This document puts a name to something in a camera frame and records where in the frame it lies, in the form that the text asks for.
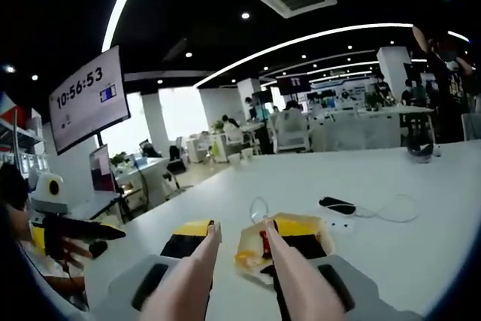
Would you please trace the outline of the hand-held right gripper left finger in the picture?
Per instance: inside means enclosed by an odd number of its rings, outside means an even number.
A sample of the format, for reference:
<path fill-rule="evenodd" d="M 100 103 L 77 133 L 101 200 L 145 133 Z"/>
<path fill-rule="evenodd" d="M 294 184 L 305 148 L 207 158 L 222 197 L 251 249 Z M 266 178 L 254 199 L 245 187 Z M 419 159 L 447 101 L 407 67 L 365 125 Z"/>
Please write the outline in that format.
<path fill-rule="evenodd" d="M 107 319 L 137 320 L 150 296 L 181 259 L 194 253 L 213 224 L 213 220 L 202 220 L 182 225 L 174 230 L 161 253 L 145 257 L 112 281 L 107 296 Z"/>

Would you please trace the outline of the person's left hand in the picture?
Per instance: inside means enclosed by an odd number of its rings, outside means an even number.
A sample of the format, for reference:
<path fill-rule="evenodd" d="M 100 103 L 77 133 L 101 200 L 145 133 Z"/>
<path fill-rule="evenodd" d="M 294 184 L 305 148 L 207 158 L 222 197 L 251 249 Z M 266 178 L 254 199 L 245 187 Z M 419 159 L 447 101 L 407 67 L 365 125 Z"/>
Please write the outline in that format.
<path fill-rule="evenodd" d="M 53 240 L 45 241 L 45 252 L 64 268 L 68 265 L 73 265 L 75 268 L 83 270 L 84 265 L 76 256 L 84 259 L 93 259 L 93 255 L 88 250 L 67 238 L 54 238 Z"/>

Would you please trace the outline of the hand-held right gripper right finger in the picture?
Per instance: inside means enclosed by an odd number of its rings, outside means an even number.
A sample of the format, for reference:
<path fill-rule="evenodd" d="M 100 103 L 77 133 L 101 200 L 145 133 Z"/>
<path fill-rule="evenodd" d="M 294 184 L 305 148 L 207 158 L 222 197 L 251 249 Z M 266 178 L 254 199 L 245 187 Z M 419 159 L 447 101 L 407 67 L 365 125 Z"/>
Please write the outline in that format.
<path fill-rule="evenodd" d="M 267 221 L 267 245 L 282 320 L 378 320 L 375 283 L 322 246 L 310 224 L 285 217 Z"/>

